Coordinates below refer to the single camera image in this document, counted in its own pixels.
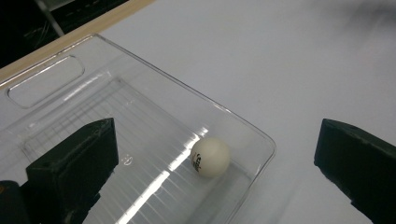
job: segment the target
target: white table surface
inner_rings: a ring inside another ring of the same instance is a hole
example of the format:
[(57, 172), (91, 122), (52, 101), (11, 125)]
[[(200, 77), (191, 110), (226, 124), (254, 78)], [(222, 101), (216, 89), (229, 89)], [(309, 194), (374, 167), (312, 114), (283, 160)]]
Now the white table surface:
[(102, 35), (275, 140), (235, 223), (364, 224), (313, 160), (324, 118), (396, 145), (395, 12), (377, 0), (161, 0)]

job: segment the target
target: transparent plastic container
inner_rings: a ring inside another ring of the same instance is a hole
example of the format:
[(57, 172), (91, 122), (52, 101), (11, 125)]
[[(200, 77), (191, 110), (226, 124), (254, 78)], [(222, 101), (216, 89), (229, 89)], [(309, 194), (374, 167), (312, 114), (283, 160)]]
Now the transparent plastic container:
[[(99, 35), (0, 88), (0, 179), (20, 185), (25, 168), (71, 133), (114, 118), (120, 164), (84, 223), (229, 223), (275, 154), (268, 135)], [(231, 150), (219, 177), (191, 165), (206, 136)]]

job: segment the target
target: black object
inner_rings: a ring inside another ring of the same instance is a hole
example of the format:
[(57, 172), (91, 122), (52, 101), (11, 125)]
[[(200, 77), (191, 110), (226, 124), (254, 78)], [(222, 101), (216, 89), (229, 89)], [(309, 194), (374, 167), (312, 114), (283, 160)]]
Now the black object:
[(119, 163), (113, 119), (85, 125), (26, 168), (34, 224), (82, 223)]
[(315, 165), (374, 223), (396, 223), (396, 147), (355, 126), (324, 119)]
[(0, 181), (0, 223), (30, 224), (20, 186), (14, 181)]

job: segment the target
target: ping pong ball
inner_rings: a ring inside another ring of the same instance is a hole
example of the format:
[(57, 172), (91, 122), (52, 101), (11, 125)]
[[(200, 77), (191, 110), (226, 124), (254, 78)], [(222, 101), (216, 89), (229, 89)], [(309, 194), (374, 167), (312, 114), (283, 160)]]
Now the ping pong ball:
[(230, 149), (215, 137), (203, 138), (191, 149), (191, 163), (199, 175), (214, 177), (222, 175), (230, 164)]

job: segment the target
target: wooden edge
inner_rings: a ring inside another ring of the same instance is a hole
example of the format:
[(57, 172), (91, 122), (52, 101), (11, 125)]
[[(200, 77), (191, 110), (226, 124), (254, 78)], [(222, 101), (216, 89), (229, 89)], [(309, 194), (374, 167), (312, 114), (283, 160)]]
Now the wooden edge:
[(155, 0), (130, 0), (118, 7), (113, 8), (102, 16), (89, 21), (67, 35), (62, 36), (50, 42), (48, 45), (18, 59), (16, 62), (1, 68), (0, 81), (6, 80), (7, 78), (16, 75), (29, 66), (48, 58), (50, 55), (72, 45), (74, 42), (80, 40), (86, 35), (96, 34), (105, 30), (112, 24), (121, 21), (132, 14), (135, 14), (138, 10), (148, 6), (154, 1)]

